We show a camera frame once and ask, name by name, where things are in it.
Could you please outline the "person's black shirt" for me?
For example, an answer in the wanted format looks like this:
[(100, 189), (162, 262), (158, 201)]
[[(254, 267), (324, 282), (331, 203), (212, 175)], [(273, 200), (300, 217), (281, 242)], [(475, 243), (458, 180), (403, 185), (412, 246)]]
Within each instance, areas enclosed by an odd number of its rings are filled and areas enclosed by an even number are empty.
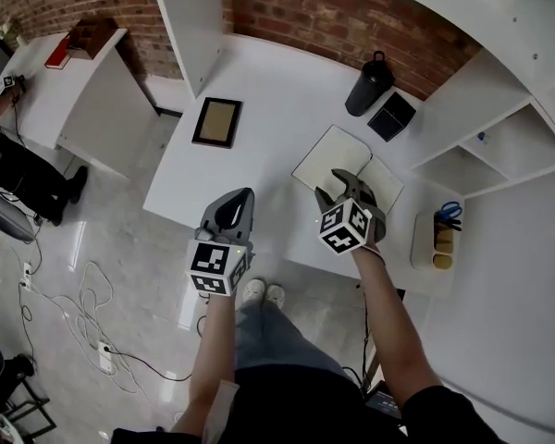
[(346, 376), (300, 365), (237, 371), (228, 420), (216, 435), (114, 431), (111, 444), (503, 444), (462, 394), (425, 388), (401, 421), (365, 405)]

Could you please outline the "grey chair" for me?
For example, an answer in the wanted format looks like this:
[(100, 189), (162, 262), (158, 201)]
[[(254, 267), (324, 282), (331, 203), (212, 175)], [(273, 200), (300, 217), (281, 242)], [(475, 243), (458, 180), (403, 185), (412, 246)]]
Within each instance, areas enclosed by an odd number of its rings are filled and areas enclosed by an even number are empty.
[(14, 204), (0, 196), (0, 231), (25, 243), (34, 242), (35, 235), (27, 216)]

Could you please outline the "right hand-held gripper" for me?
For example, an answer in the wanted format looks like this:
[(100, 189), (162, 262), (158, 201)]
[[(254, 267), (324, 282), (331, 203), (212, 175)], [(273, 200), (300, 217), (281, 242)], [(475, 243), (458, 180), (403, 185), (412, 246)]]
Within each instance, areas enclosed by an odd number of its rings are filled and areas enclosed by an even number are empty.
[(386, 215), (372, 190), (361, 180), (352, 183), (352, 173), (345, 169), (333, 168), (331, 174), (344, 190), (333, 199), (322, 188), (314, 189), (321, 211), (319, 240), (335, 255), (359, 248), (379, 253), (377, 244), (387, 233)]

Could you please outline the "red book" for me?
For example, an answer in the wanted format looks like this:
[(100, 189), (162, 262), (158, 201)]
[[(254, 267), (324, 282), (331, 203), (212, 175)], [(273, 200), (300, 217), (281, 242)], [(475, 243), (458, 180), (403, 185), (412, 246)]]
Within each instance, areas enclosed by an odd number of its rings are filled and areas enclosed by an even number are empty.
[(52, 54), (49, 55), (44, 63), (44, 66), (50, 69), (63, 69), (70, 60), (68, 46), (69, 38), (65, 37), (58, 43)]

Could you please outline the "person's left forearm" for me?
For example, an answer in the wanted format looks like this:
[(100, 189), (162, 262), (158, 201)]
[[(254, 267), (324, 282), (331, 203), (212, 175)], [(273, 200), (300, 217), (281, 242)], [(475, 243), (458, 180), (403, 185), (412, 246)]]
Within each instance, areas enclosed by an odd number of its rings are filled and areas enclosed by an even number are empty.
[(173, 433), (201, 438), (221, 383), (234, 381), (235, 311), (234, 296), (211, 296), (191, 373), (188, 407)]

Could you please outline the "person's left white shoe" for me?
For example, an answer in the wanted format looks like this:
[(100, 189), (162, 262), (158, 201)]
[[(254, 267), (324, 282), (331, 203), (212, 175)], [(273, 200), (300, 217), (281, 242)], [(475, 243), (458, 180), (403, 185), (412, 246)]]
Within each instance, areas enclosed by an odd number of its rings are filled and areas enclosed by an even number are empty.
[(263, 280), (258, 278), (250, 280), (245, 285), (242, 293), (242, 306), (263, 300), (265, 298), (265, 288), (266, 284)]

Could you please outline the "black tumbler bottle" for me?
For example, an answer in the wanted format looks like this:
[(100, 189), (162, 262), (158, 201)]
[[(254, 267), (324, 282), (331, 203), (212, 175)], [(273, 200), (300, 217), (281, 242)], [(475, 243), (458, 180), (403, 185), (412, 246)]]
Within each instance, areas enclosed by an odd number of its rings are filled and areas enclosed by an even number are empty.
[(394, 84), (395, 77), (388, 66), (385, 53), (374, 51), (373, 58), (364, 63), (345, 107), (353, 117), (362, 116), (370, 106)]

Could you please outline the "small white vase with flowers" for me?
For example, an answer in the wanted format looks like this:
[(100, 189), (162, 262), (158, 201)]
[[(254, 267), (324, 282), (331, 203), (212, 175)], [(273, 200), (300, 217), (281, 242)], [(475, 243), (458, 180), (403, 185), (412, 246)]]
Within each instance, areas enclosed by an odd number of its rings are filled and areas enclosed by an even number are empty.
[(15, 45), (16, 47), (24, 47), (28, 44), (23, 35), (22, 27), (16, 18), (8, 18), (0, 25), (0, 41), (6, 45)]

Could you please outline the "black electronic device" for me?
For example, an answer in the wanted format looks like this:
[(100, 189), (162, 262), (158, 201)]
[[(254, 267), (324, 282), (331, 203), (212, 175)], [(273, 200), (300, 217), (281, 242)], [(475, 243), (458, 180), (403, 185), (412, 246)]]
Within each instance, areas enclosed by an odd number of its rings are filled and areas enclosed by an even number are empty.
[(378, 381), (367, 393), (364, 403), (367, 407), (387, 416), (397, 425), (402, 423), (400, 409), (390, 394), (389, 388), (384, 380)]

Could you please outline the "white desk organizer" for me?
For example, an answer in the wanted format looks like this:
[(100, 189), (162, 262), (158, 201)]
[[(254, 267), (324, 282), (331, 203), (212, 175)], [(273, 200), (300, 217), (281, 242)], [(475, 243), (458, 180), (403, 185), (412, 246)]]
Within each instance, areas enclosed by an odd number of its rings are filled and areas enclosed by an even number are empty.
[(462, 231), (436, 224), (440, 207), (424, 210), (416, 216), (410, 261), (417, 270), (441, 272), (453, 267), (453, 255)]

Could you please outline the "teal-covered notebook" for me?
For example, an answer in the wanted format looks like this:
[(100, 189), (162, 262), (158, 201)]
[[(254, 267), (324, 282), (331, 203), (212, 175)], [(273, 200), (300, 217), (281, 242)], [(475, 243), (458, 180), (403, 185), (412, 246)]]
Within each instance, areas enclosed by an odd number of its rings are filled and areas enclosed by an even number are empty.
[(403, 189), (401, 181), (369, 147), (348, 132), (332, 125), (292, 172), (292, 176), (312, 191), (319, 187), (333, 199), (345, 189), (331, 170), (341, 168), (365, 182), (376, 205), (388, 215)]

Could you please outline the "white hutch shelf unit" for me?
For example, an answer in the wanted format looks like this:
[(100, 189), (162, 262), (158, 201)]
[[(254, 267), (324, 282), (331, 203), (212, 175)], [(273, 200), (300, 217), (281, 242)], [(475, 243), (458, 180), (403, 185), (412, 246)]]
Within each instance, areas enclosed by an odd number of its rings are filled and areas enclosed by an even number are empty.
[[(242, 35), (223, 32), (222, 0), (157, 2), (189, 91), (188, 106), (202, 98), (225, 38)], [(487, 143), (477, 139), (479, 132)], [(419, 106), (399, 135), (407, 138), (412, 172), (462, 197), (555, 171), (555, 119), (501, 46), (481, 49)]]

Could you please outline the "white desk with drawers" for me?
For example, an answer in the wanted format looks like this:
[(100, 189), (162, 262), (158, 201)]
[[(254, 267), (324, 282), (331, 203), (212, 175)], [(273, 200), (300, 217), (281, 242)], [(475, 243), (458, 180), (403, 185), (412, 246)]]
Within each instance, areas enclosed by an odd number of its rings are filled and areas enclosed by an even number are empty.
[[(352, 258), (336, 256), (318, 238), (314, 193), (293, 177), (324, 133), (337, 126), (365, 143), (403, 184), (379, 247), (394, 284), (430, 296), (449, 294), (451, 271), (415, 269), (410, 261), (417, 215), (452, 199), (419, 179), (406, 157), (405, 135), (384, 142), (365, 117), (352, 117), (344, 102), (357, 71), (301, 50), (244, 36), (228, 36), (202, 98), (189, 104), (156, 170), (144, 208), (195, 228), (204, 209), (221, 195), (253, 189), (251, 236), (257, 253), (354, 278)], [(241, 102), (233, 145), (192, 142), (204, 98)]]

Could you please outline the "black picture frame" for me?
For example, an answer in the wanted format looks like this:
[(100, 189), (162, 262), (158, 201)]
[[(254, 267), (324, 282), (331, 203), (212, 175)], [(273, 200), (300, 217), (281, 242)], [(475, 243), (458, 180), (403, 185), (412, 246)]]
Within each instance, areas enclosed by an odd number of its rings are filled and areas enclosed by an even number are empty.
[(242, 101), (206, 97), (191, 142), (230, 149), (236, 136), (241, 108)]

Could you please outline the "brown wooden box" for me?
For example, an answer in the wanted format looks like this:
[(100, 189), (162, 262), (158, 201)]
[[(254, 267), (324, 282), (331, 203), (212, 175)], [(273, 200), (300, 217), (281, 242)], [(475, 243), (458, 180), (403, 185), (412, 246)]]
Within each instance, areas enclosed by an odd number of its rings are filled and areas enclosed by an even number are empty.
[(68, 33), (67, 52), (72, 58), (94, 60), (117, 30), (111, 18), (84, 18)]

